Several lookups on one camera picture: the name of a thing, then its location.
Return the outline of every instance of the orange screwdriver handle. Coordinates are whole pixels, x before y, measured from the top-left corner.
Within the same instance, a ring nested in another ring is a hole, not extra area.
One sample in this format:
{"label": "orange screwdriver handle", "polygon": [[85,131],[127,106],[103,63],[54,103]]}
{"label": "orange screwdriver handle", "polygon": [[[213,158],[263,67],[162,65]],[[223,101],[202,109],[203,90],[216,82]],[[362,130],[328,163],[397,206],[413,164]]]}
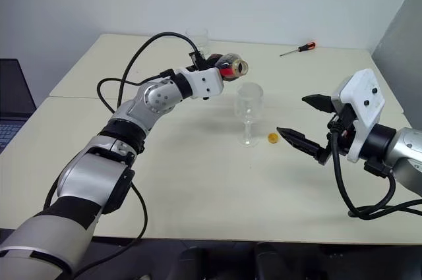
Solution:
{"label": "orange screwdriver handle", "polygon": [[298,51],[310,51],[311,49],[314,49],[316,46],[315,42],[310,42],[308,44],[305,44],[301,47],[299,47],[297,50]]}

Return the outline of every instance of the table surface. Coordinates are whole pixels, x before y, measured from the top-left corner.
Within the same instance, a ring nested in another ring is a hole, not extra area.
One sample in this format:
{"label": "table surface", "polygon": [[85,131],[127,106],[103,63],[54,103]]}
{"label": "table surface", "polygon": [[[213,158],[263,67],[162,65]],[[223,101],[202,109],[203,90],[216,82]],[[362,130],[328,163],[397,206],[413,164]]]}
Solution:
{"label": "table surface", "polygon": [[[105,77],[121,78],[129,60],[147,39],[147,36],[101,35],[50,95],[97,98],[97,82]],[[211,52],[237,53],[250,66],[246,77],[226,85],[225,94],[233,93],[244,81],[253,81],[262,86],[269,103],[279,107],[307,108],[307,104],[301,101],[303,96],[330,95],[345,78],[358,70],[371,68],[386,98],[384,112],[403,113],[367,51],[318,47],[279,57],[279,54],[292,49],[295,47],[288,45],[210,42]],[[138,82],[168,68],[191,65],[189,52],[191,47],[183,40],[161,38],[141,54],[129,74],[129,80]],[[135,96],[137,88],[126,86],[125,90],[124,98],[129,99]],[[105,98],[117,99],[117,92],[117,82],[103,85]]]}
{"label": "table surface", "polygon": [[[330,162],[323,167],[284,141],[266,141],[269,132],[283,126],[323,144],[329,115],[274,107],[264,96],[264,118],[255,128],[261,141],[244,148],[237,142],[242,125],[233,116],[232,100],[188,99],[150,133],[134,164],[134,182],[150,218],[146,237],[422,244],[420,217],[349,218]],[[98,99],[42,103],[0,155],[0,227],[14,229],[41,210],[56,176],[109,116]],[[408,126],[399,113],[383,113],[381,123]],[[362,168],[361,162],[342,158],[346,187],[357,206],[374,204],[387,186]],[[392,204],[416,198],[398,185]],[[96,235],[135,237],[141,227],[141,206],[129,192],[120,210],[100,218]]]}

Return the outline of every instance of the white wall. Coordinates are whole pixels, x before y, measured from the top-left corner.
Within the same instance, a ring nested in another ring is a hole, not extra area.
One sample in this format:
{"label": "white wall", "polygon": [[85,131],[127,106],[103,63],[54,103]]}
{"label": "white wall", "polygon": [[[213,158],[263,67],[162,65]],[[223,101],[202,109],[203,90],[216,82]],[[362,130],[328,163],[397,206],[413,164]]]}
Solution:
{"label": "white wall", "polygon": [[0,57],[40,103],[103,32],[207,27],[222,40],[373,50],[403,0],[0,0]]}

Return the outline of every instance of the silver robot arm segment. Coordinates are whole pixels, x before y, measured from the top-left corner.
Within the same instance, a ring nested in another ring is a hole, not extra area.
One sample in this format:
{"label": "silver robot arm segment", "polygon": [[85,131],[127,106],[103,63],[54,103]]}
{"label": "silver robot arm segment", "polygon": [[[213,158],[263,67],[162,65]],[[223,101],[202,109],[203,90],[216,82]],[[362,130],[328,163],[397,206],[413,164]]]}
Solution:
{"label": "silver robot arm segment", "polygon": [[141,85],[135,98],[123,103],[62,170],[57,201],[26,220],[0,245],[0,279],[57,279],[73,274],[101,214],[123,203],[135,175],[131,166],[156,121],[183,99],[220,94],[223,78],[216,67],[181,69],[169,78]]}

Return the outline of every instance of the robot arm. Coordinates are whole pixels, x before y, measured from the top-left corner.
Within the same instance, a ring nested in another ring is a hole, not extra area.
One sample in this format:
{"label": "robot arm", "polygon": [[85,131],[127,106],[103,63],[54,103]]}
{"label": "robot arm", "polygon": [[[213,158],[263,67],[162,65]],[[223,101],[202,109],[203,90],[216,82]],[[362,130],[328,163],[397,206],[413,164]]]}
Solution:
{"label": "robot arm", "polygon": [[0,278],[58,279],[75,272],[101,214],[123,203],[135,175],[131,167],[155,122],[186,98],[220,94],[223,80],[248,69],[235,54],[211,59],[207,69],[170,70],[167,78],[142,84],[135,98],[117,109],[62,170],[57,201],[0,245]]}
{"label": "robot arm", "polygon": [[[378,123],[385,100],[371,69],[356,72],[341,83],[332,96],[317,94],[306,96],[302,100],[320,111],[335,113],[328,123],[330,132],[327,134],[327,146],[323,148],[306,139],[304,134],[290,128],[277,128],[278,132],[294,148],[313,156],[321,165],[325,165],[332,155],[335,142],[337,154],[333,157],[336,180],[352,216],[358,216],[358,209],[351,204],[346,190],[342,187],[338,154],[345,155],[347,160],[354,163],[364,159],[366,171],[383,178],[388,177],[390,180],[392,193],[387,194],[388,197],[386,196],[377,208],[372,207],[372,213],[381,208],[389,208],[388,213],[393,211],[386,203],[394,193],[394,180],[422,196],[422,132],[410,128],[396,131]],[[407,202],[407,206],[421,203],[416,200],[411,204]],[[384,212],[381,215],[376,213],[369,216],[367,214],[371,212],[370,207],[363,208],[366,212],[359,215],[362,219],[373,219],[387,214]],[[401,204],[394,210],[404,209],[406,207]]]}

